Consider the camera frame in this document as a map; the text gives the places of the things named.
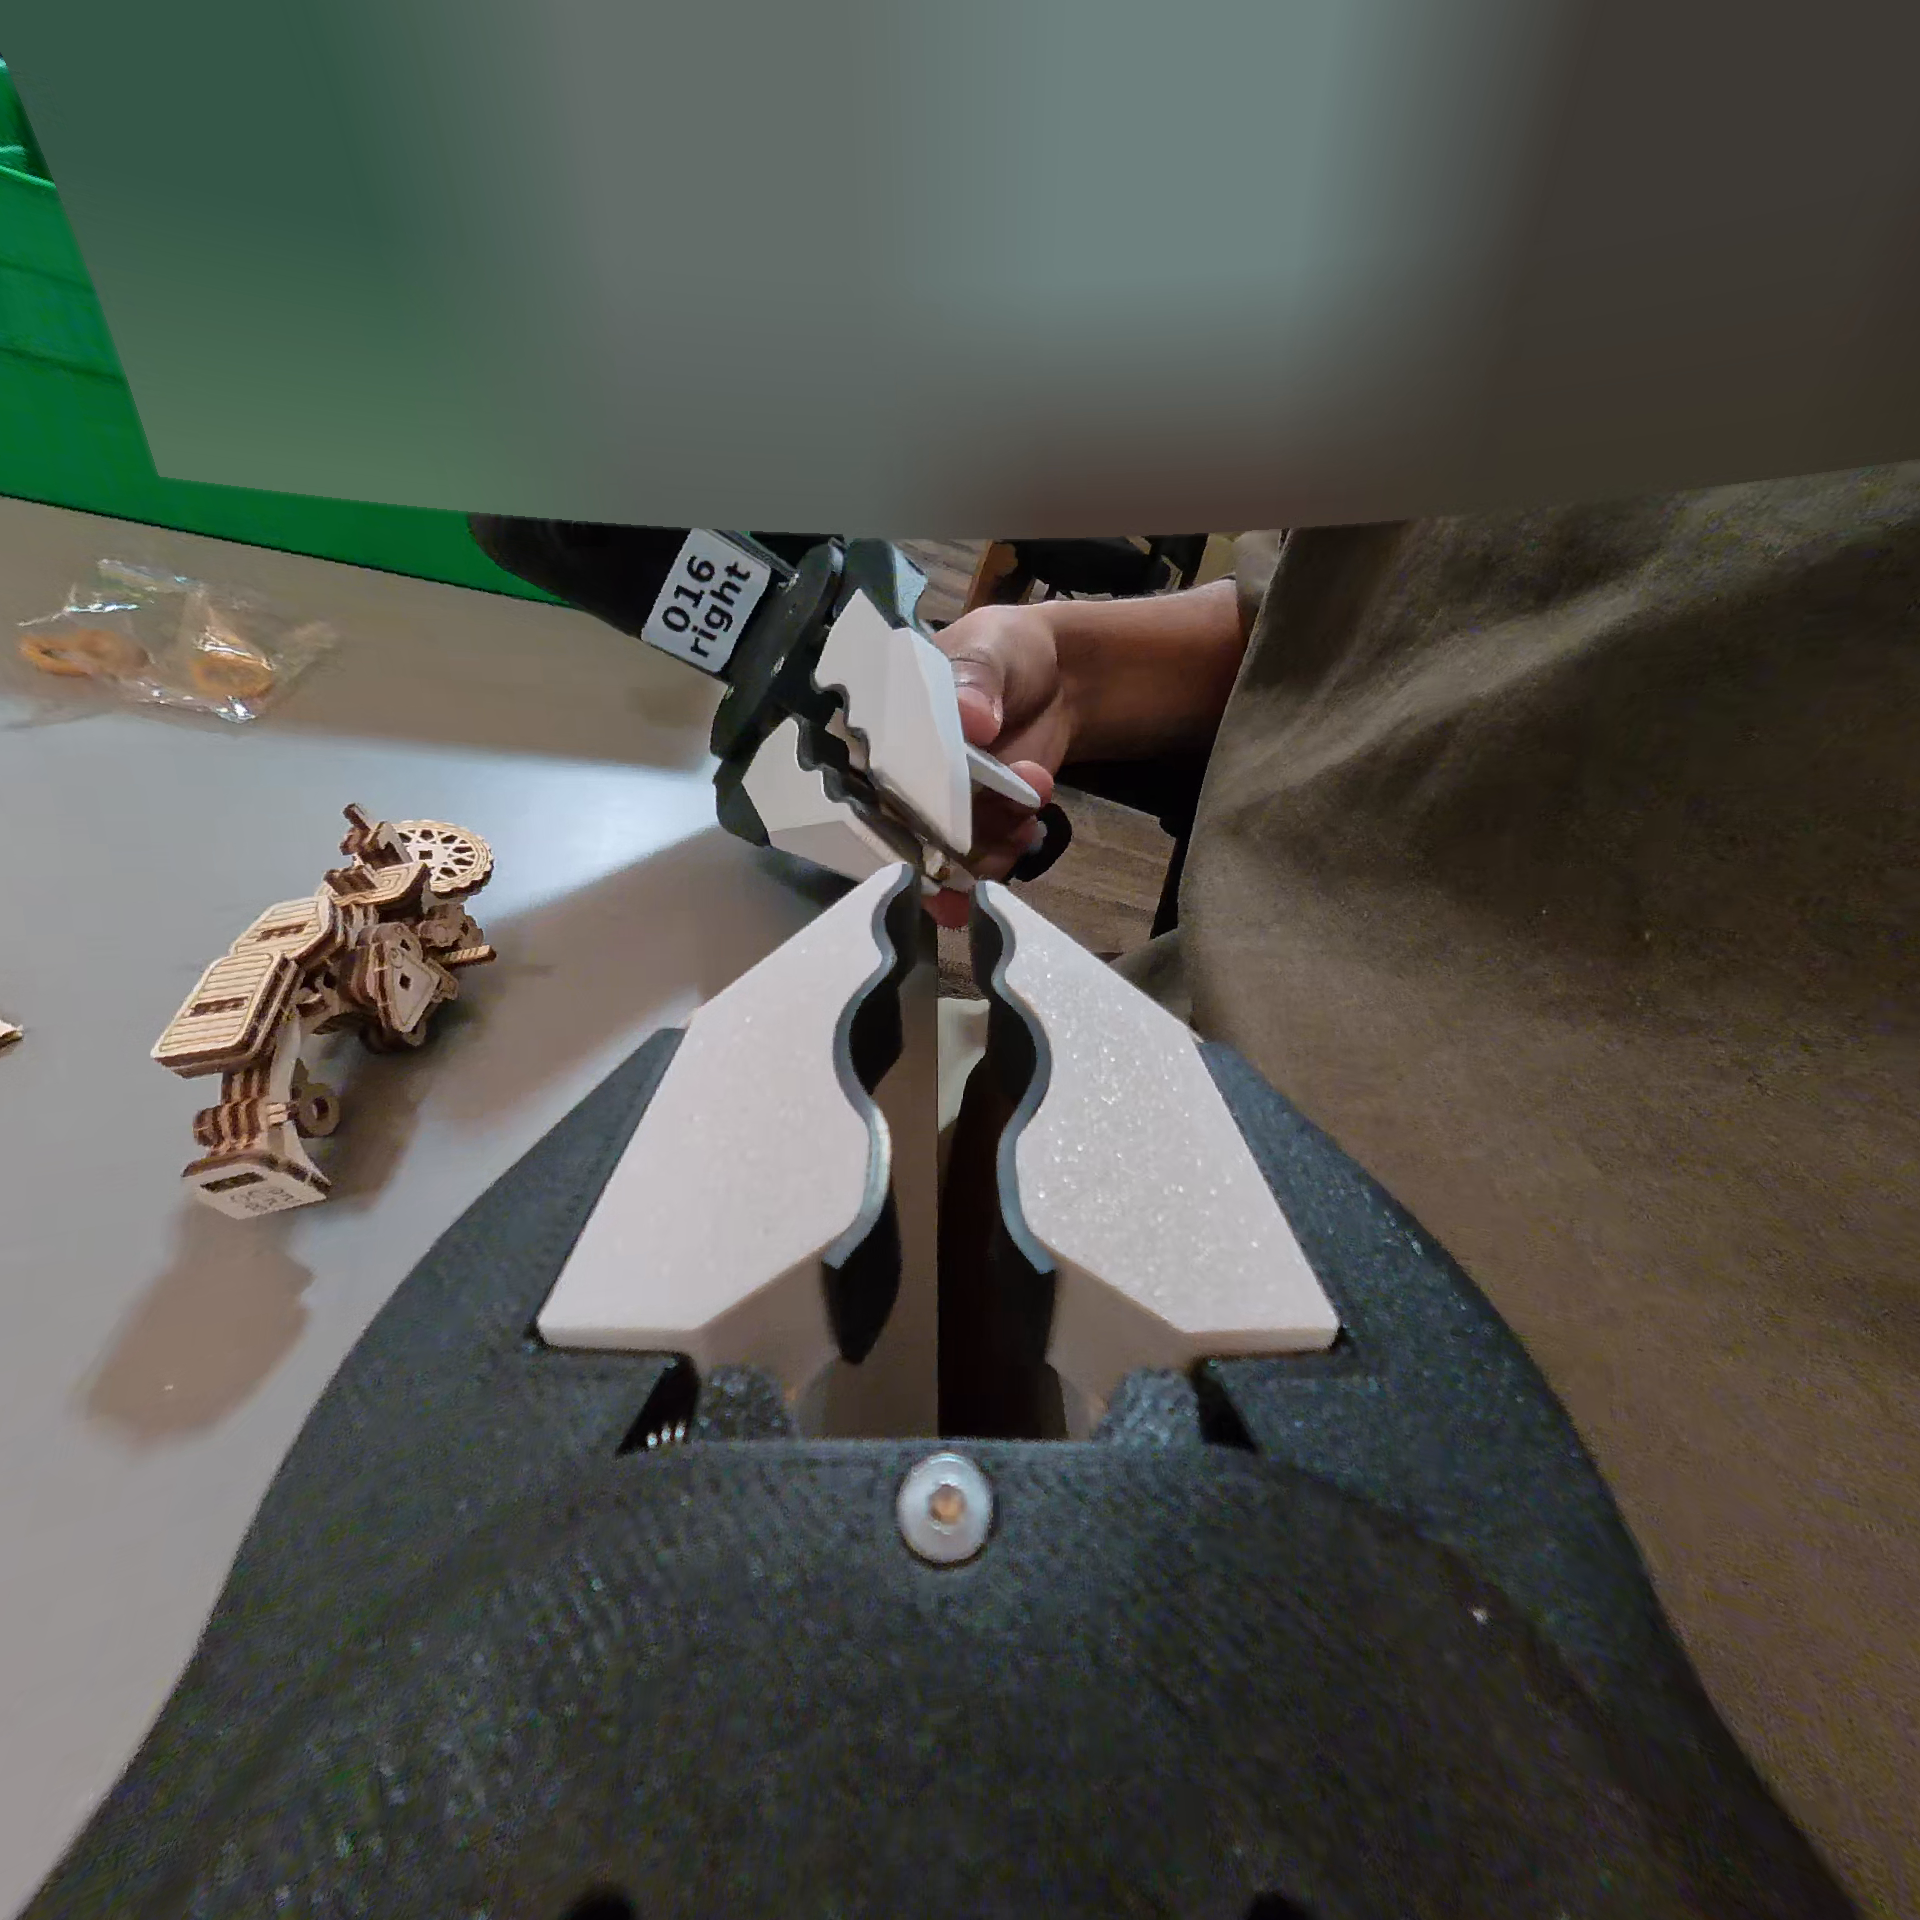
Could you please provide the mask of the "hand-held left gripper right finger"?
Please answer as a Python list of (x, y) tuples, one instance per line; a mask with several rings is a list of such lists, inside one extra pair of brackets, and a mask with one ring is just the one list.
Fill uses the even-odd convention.
[(1328, 1353), (1339, 1317), (1193, 1032), (1001, 882), (973, 894), (999, 1268), (1063, 1388)]

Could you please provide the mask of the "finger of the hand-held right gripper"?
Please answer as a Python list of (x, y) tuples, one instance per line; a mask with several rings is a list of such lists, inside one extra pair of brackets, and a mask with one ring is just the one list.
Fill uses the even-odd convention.
[(766, 844), (848, 880), (905, 865), (905, 835), (833, 769), (810, 761), (799, 732), (774, 732), (743, 776)]
[(966, 873), (969, 747), (938, 646), (891, 625), (865, 593), (848, 593), (825, 629), (813, 689), (848, 745), (861, 797), (918, 844), (935, 877)]

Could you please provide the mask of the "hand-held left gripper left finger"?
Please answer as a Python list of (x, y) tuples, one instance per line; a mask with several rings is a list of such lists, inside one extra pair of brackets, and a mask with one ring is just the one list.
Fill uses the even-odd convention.
[(711, 1000), (539, 1307), (543, 1345), (674, 1353), (810, 1388), (901, 1289), (893, 1136), (918, 877), (891, 866)]

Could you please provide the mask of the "person's right forearm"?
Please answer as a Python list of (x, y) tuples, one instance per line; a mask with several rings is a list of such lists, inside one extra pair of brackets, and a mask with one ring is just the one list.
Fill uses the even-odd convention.
[(1213, 745), (1247, 644), (1234, 581), (1138, 598), (1041, 609), (1059, 676), (1050, 772), (1082, 761), (1158, 761)]

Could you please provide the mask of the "grey desk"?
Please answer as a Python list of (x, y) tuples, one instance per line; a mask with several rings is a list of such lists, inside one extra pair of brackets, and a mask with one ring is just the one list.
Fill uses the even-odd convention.
[[(267, 717), (104, 701), (5, 728), (2, 1900), (137, 1750), (274, 1470), (473, 1198), (661, 1025), (825, 900), (713, 822), (713, 686), (560, 609), (5, 501), (16, 625), (96, 561), (326, 622)], [(496, 854), (496, 944), (417, 1054), (347, 1089), (321, 1206), (179, 1188), (207, 1098), (150, 1061), (206, 963), (338, 854), (343, 808)]]

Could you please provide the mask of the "person's right hand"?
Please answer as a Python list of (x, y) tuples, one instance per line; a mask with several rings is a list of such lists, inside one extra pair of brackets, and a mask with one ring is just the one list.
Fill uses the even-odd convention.
[(949, 661), (958, 716), (970, 749), (1050, 797), (1071, 745), (1071, 686), (1063, 606), (986, 606), (960, 616), (935, 641)]

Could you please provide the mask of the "olive shirt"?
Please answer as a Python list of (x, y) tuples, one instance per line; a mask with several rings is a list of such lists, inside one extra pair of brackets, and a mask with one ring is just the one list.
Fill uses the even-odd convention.
[(1522, 1336), (1872, 1915), (1914, 1915), (1914, 601), (1914, 464), (1267, 539), (1136, 970)]

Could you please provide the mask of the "wooden model vehicle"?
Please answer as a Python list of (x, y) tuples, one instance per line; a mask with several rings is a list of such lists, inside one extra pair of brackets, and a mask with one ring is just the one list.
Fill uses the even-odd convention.
[(344, 809), (338, 862), (303, 897), (271, 902), (202, 970), (150, 1046), (179, 1077), (219, 1081), (194, 1115), (183, 1186), (209, 1211), (263, 1219), (323, 1203), (310, 1145), (343, 1118), (306, 1065), (317, 1040), (366, 1051), (426, 1042), (464, 971), (496, 949), (469, 900), (491, 880), (491, 844), (446, 820)]

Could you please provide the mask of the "clear bag of wooden parts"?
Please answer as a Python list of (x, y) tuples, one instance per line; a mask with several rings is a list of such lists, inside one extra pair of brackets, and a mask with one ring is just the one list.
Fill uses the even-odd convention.
[(5, 707), (150, 707), (247, 728), (341, 641), (331, 622), (247, 588), (98, 561), (58, 606), (5, 622)]

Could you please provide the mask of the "green plastic crate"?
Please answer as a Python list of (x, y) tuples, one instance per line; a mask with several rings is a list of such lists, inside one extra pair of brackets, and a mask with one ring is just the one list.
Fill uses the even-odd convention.
[(25, 104), (2, 75), (2, 494), (547, 604), (451, 513), (162, 477)]

